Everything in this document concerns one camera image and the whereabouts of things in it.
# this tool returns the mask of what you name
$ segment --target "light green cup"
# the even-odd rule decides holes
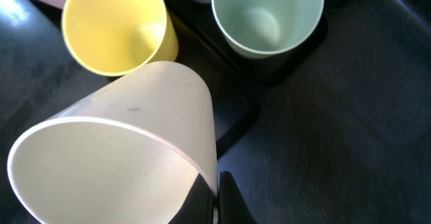
[[[212,0],[215,20],[230,46],[262,59],[292,50],[316,28],[324,0]]]

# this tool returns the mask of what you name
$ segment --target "cup rim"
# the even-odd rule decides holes
[[[91,72],[93,72],[95,74],[102,75],[102,76],[107,76],[107,77],[118,77],[118,76],[123,76],[123,75],[129,74],[129,73],[131,73],[131,72],[139,69],[140,67],[142,67],[142,66],[146,65],[147,63],[149,63],[154,58],[154,55],[156,55],[156,53],[159,51],[159,49],[162,46],[163,41],[164,41],[164,39],[166,37],[166,31],[167,31],[167,28],[168,28],[169,14],[168,14],[168,9],[166,8],[166,4],[165,4],[164,0],[160,0],[160,3],[162,4],[162,6],[164,8],[164,21],[163,21],[164,31],[163,31],[163,38],[160,41],[160,43],[157,45],[157,47],[154,49],[153,53],[151,53],[151,55],[149,55],[148,58],[144,62],[142,62],[138,66],[136,66],[136,67],[134,67],[132,69],[126,70],[126,71],[121,71],[121,72],[116,72],[116,73],[109,73],[109,72],[101,71],[99,69],[95,69],[95,68],[89,66],[88,64],[82,63],[83,60],[73,51],[72,46],[70,45],[69,37],[66,34],[66,26],[67,26],[67,22],[66,22],[67,21],[67,13],[66,13],[66,11],[67,11],[70,3],[71,3],[71,0],[66,0],[65,6],[64,6],[64,9],[63,9],[63,14],[61,15],[61,33],[63,34],[63,39],[65,41],[66,48],[70,52],[70,54],[73,56],[73,58],[81,66],[83,66],[85,69],[87,69],[87,70],[89,70],[89,71],[91,71]]]
[[[322,18],[322,14],[323,14],[323,6],[325,4],[325,0],[321,0],[321,5],[320,5],[320,9],[319,9],[319,16],[318,19],[314,22],[313,27],[311,28],[311,30],[307,33],[307,35],[305,35],[301,40],[297,41],[297,43],[287,47],[287,48],[283,48],[280,50],[272,50],[272,51],[268,51],[268,50],[256,50],[256,49],[252,49],[249,48],[247,46],[242,45],[241,43],[239,43],[238,41],[236,41],[235,39],[233,39],[233,37],[231,37],[229,35],[229,33],[227,33],[227,31],[225,31],[225,29],[223,28],[222,23],[219,21],[217,13],[216,13],[216,6],[214,3],[214,0],[211,0],[211,8],[214,14],[214,18],[215,18],[215,22],[217,22],[217,25],[219,27],[219,29],[223,32],[223,35],[225,37],[227,37],[229,39],[229,41],[233,42],[235,44],[235,46],[247,51],[247,52],[251,52],[254,54],[259,54],[259,55],[276,55],[276,54],[281,54],[283,52],[287,52],[289,50],[292,50],[293,48],[296,48],[297,46],[301,45],[308,37],[310,37],[310,35],[316,30],[317,25],[320,22],[320,19]]]
[[[175,144],[163,139],[162,137],[159,137],[145,129],[139,128],[137,126],[133,126],[130,124],[126,124],[123,122],[118,122],[115,120],[110,120],[110,119],[105,119],[105,118],[98,118],[98,117],[91,117],[91,116],[65,116],[65,117],[60,117],[60,118],[54,118],[54,119],[49,119],[46,120],[44,122],[41,122],[40,124],[37,124],[35,126],[33,126],[32,128],[28,129],[26,132],[24,132],[20,137],[18,137],[18,139],[15,141],[15,143],[12,145],[12,148],[9,152],[9,156],[7,157],[7,177],[9,179],[9,183],[11,184],[12,190],[15,193],[15,195],[17,196],[18,200],[22,203],[22,205],[24,206],[24,208],[33,216],[35,217],[39,222],[41,223],[45,223],[41,218],[40,215],[37,215],[33,209],[31,207],[29,207],[29,205],[24,201],[24,199],[22,198],[20,191],[18,190],[17,185],[15,184],[15,180],[14,180],[14,174],[13,174],[13,162],[15,160],[15,153],[18,150],[18,148],[24,143],[24,141],[31,135],[33,135],[34,133],[37,133],[38,131],[44,129],[44,128],[48,128],[51,126],[55,126],[58,124],[68,124],[68,123],[75,123],[75,122],[91,122],[91,123],[96,123],[96,124],[106,124],[106,125],[110,125],[110,126],[117,126],[120,128],[123,128],[125,130],[131,130],[135,133],[139,133],[142,134],[146,137],[149,137],[159,143],[161,143],[162,145],[164,145],[165,147],[168,147],[169,149],[173,150],[176,154],[178,154],[180,157],[185,158],[189,164],[191,164],[198,172],[199,174],[201,174],[201,176],[203,177],[203,179],[207,182],[208,186],[210,187],[211,191],[213,193],[217,193],[216,189],[214,190],[213,186],[211,186],[211,184],[209,184],[209,176],[207,175],[206,172],[204,172],[199,166],[198,164],[191,159],[185,152],[181,151]]]

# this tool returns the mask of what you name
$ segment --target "green cup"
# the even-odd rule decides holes
[[[287,52],[316,28],[324,0],[212,0],[215,20],[230,46],[262,59]]]

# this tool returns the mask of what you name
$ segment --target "yellow cup rim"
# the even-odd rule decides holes
[[[147,58],[147,60],[145,60],[140,65],[138,65],[138,66],[136,66],[136,67],[134,67],[132,69],[129,69],[127,71],[117,72],[117,73],[109,73],[109,72],[105,72],[105,71],[101,71],[101,70],[95,69],[95,68],[87,65],[86,63],[84,63],[84,61],[78,55],[76,55],[76,53],[73,51],[73,49],[72,49],[72,47],[71,47],[71,45],[69,43],[69,38],[68,38],[68,36],[66,34],[66,29],[65,28],[67,26],[67,22],[66,22],[67,21],[67,9],[69,8],[69,4],[70,3],[71,3],[71,0],[66,0],[65,6],[64,6],[64,10],[63,10],[63,15],[62,15],[62,18],[61,18],[61,31],[63,32],[63,38],[64,38],[64,41],[66,43],[67,50],[72,54],[73,58],[75,58],[75,60],[81,66],[83,66],[84,68],[86,68],[87,70],[89,70],[89,71],[91,71],[93,73],[96,73],[96,74],[99,74],[99,75],[102,75],[102,76],[117,77],[117,76],[126,75],[128,73],[131,73],[131,72],[137,70],[138,68],[140,68],[140,67],[146,65],[147,63],[149,63],[154,58],[154,55],[159,51],[159,49],[160,49],[160,47],[161,47],[161,45],[162,45],[162,43],[164,41],[164,38],[166,36],[166,29],[168,27],[168,10],[166,9],[166,5],[164,3],[164,0],[160,0],[160,3],[162,3],[164,11],[165,11],[165,13],[164,13],[164,33],[163,33],[163,38],[162,38],[162,41],[159,43],[159,45],[157,45],[157,47],[153,51],[153,53]]]

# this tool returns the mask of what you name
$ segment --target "yellow cup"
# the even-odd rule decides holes
[[[66,0],[63,37],[73,57],[104,76],[174,61],[178,40],[163,0]]]

